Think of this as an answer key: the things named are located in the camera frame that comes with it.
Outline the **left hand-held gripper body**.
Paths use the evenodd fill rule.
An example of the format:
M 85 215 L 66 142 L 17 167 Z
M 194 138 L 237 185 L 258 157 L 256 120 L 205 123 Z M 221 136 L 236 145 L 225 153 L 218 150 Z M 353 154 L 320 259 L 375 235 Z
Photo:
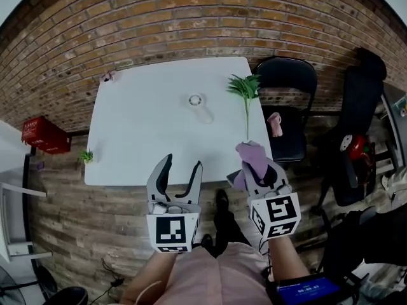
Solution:
M 192 250 L 201 207 L 200 193 L 168 201 L 148 196 L 147 223 L 151 246 L 159 253 L 185 253 Z

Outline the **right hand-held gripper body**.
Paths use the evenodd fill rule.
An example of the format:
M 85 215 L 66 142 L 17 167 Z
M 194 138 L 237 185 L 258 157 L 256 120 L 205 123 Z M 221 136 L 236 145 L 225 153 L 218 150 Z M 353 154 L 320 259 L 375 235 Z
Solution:
M 247 187 L 249 219 L 264 240 L 293 234 L 301 220 L 298 194 L 289 184 Z

